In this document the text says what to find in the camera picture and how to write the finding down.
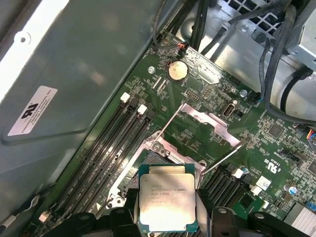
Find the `metal bracket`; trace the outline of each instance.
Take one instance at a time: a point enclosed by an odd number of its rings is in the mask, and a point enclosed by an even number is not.
[[[141,153],[144,150],[146,150],[146,151],[152,150],[152,151],[158,153],[159,155],[161,155],[162,157],[168,158],[170,161],[172,161],[176,164],[193,163],[195,165],[195,169],[196,169],[195,170],[196,171],[196,173],[195,173],[196,188],[198,187],[198,185],[199,185],[198,182],[200,180],[201,173],[205,170],[205,166],[199,164],[198,162],[196,162],[195,160],[193,160],[190,157],[185,157],[185,156],[181,155],[180,153],[178,153],[178,150],[173,145],[171,145],[170,143],[165,141],[161,136],[158,137],[158,135],[160,135],[160,134],[161,134],[161,132],[158,131],[143,141],[143,143],[140,145],[140,147],[137,149],[135,154],[132,156],[132,158],[130,159],[130,161],[128,162],[128,164],[126,165],[124,170],[122,171],[122,173],[118,176],[116,181],[113,183],[113,185],[109,191],[109,195],[108,195],[108,199],[107,199],[108,204],[109,203],[111,204],[110,206],[117,207],[117,206],[124,205],[125,199],[120,196],[121,190],[118,188],[118,186],[122,182],[124,177],[127,175],[129,170],[131,169],[131,167],[134,165],[134,163],[136,162],[136,160],[138,159],[138,157],[141,155]],[[116,199],[118,197],[122,198],[123,201],[120,203],[117,203]]]
[[[182,104],[176,113],[171,117],[171,119],[168,121],[168,123],[165,125],[165,127],[161,130],[158,137],[155,139],[155,141],[158,140],[158,138],[162,135],[162,133],[166,130],[166,128],[169,126],[169,124],[173,121],[173,119],[177,116],[179,112],[184,112],[193,117],[195,120],[197,120],[200,123],[208,123],[214,127],[215,134],[222,137],[225,141],[227,141],[232,147],[238,147],[241,145],[241,141],[235,138],[233,135],[231,135],[228,132],[228,126],[227,123],[225,123],[223,120],[215,116],[214,114],[206,114],[201,113],[191,107],[190,105],[184,103]]]

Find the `capacitor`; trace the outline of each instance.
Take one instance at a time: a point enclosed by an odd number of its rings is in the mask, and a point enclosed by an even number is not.
[[[291,195],[295,195],[297,193],[297,188],[291,184],[286,184],[283,188]]]
[[[239,169],[243,171],[243,174],[249,174],[249,169],[247,169],[246,166],[242,165],[241,167],[239,167]]]

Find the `warning label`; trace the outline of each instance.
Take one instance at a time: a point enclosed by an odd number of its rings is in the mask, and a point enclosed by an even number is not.
[[[8,136],[29,134],[56,92],[57,89],[41,85],[11,128]]]

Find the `white connector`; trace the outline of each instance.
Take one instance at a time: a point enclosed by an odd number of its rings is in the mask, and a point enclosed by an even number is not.
[[[233,172],[232,172],[232,176],[240,179],[243,175],[243,171],[241,169],[235,169]]]
[[[45,211],[39,216],[39,221],[45,223],[50,216],[50,211]]]
[[[129,98],[130,98],[130,95],[129,95],[128,93],[124,92],[124,94],[120,97],[120,100],[121,100],[123,103],[126,103]]]
[[[254,196],[257,196],[262,191],[262,189],[258,187],[257,185],[255,186],[250,185],[249,187],[251,188],[250,191],[253,193]]]
[[[138,108],[137,112],[140,114],[140,115],[143,115],[147,110],[147,107],[145,105],[140,105],[140,107]]]

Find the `side panel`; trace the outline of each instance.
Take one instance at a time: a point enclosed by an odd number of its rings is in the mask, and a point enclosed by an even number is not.
[[[166,6],[165,16],[176,2]],[[0,105],[0,222],[41,184],[58,178],[148,46],[159,4],[68,3]],[[31,133],[8,136],[40,86],[58,91]]]

